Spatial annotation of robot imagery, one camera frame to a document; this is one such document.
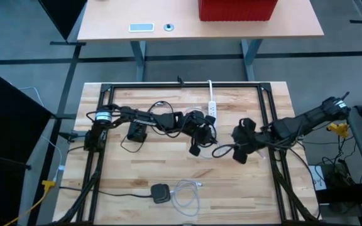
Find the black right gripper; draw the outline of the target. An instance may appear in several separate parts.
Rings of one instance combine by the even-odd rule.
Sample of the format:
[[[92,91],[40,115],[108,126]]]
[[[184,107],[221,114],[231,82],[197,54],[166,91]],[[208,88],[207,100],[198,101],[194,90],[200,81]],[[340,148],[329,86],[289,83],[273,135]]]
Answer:
[[[241,164],[246,164],[248,155],[260,149],[265,145],[256,139],[257,132],[255,132],[256,122],[250,118],[243,118],[239,120],[239,126],[245,128],[235,128],[233,131],[233,140],[235,143],[233,159]]]

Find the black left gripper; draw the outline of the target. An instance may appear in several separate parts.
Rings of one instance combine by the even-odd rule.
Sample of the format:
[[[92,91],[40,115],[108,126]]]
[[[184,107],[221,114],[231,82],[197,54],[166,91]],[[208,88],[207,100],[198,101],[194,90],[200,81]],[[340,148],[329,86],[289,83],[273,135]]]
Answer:
[[[182,132],[191,137],[189,153],[199,156],[199,146],[211,146],[214,144],[212,126],[216,125],[216,118],[204,115],[202,112],[189,112],[185,115],[185,124]]]

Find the white power strip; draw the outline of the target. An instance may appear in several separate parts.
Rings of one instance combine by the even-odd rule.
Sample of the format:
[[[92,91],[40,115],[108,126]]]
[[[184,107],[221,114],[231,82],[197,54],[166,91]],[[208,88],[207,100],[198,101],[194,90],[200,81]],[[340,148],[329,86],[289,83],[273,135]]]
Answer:
[[[208,114],[217,119],[217,104],[214,101],[212,81],[208,80],[207,82],[209,84],[209,94],[210,94],[210,100],[208,101]]]

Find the black desktop charging hub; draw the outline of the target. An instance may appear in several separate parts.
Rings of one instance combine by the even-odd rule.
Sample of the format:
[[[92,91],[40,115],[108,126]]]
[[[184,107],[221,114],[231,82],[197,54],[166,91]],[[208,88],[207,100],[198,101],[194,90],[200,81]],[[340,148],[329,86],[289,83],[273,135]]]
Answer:
[[[147,137],[146,133],[147,126],[144,124],[138,124],[136,122],[132,122],[129,125],[127,139],[130,141],[134,141],[137,143],[143,143]]]

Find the grey desk leg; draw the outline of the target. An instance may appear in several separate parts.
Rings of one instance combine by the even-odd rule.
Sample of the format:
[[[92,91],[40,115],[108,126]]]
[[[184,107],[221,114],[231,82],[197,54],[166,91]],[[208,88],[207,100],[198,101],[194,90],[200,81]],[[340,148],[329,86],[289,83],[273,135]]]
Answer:
[[[262,39],[241,40],[241,50],[243,54],[244,69],[247,81],[254,81],[253,62],[261,46]]]
[[[145,72],[146,41],[131,41],[130,44],[136,62],[136,80],[142,82]]]

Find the white power adapter box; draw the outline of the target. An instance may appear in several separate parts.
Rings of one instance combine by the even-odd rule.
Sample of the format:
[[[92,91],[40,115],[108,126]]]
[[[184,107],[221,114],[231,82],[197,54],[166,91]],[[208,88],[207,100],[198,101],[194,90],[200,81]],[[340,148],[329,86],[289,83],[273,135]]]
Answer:
[[[310,165],[309,169],[312,175],[315,191],[326,190],[326,179],[321,166]]]

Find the yellow clamp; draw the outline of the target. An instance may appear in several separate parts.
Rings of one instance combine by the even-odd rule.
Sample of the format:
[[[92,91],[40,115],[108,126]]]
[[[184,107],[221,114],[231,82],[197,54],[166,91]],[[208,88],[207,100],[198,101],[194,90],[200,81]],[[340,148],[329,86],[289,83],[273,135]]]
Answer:
[[[349,125],[347,123],[330,123],[326,129],[329,132],[335,133],[338,137],[347,138],[349,136]]]

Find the black floor stand base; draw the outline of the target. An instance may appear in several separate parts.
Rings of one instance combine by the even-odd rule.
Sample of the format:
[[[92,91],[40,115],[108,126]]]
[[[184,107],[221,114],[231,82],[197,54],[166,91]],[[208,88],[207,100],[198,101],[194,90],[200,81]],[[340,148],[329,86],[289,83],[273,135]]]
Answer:
[[[319,203],[355,202],[362,204],[362,183],[315,192]]]

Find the silver phone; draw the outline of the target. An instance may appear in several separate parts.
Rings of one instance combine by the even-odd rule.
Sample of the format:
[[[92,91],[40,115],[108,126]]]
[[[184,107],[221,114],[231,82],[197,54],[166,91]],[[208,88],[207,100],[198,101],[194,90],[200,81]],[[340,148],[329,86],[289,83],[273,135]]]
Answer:
[[[131,23],[128,29],[130,33],[151,33],[154,30],[154,23]]]

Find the red plastic bin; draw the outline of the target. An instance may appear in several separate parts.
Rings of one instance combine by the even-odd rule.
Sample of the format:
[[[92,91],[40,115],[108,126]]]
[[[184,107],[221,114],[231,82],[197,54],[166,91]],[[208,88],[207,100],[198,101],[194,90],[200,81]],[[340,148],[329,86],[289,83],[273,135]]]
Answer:
[[[198,0],[201,21],[268,21],[278,0]]]

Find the beige wooden desk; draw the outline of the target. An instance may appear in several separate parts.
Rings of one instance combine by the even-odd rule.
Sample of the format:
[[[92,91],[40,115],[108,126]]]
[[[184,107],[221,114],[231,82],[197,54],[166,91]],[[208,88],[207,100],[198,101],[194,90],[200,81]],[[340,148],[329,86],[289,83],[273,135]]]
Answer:
[[[151,33],[130,33],[131,23],[154,23]],[[165,31],[165,24],[173,31]],[[268,21],[201,21],[198,0],[88,0],[79,41],[269,39],[324,36],[309,0],[278,0]]]

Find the black aluminium table frame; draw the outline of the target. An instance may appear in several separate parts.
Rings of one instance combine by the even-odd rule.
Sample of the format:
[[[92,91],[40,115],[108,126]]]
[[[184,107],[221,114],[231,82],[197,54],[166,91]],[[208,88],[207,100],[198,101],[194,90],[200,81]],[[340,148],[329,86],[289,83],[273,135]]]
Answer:
[[[285,82],[224,82],[213,86],[217,102],[217,138],[232,142],[238,121],[249,117],[262,126],[274,117],[294,115]],[[191,82],[185,87],[165,83],[115,83],[114,102],[147,110],[164,100],[175,110],[206,108],[209,84]],[[291,218],[287,194],[276,187],[267,149],[240,164],[227,152],[212,159],[215,147],[200,157],[189,153],[190,139],[172,139],[148,131],[144,145],[128,152],[127,125],[109,131],[96,204],[96,225],[276,225]],[[150,188],[167,184],[169,202],[156,204]]]

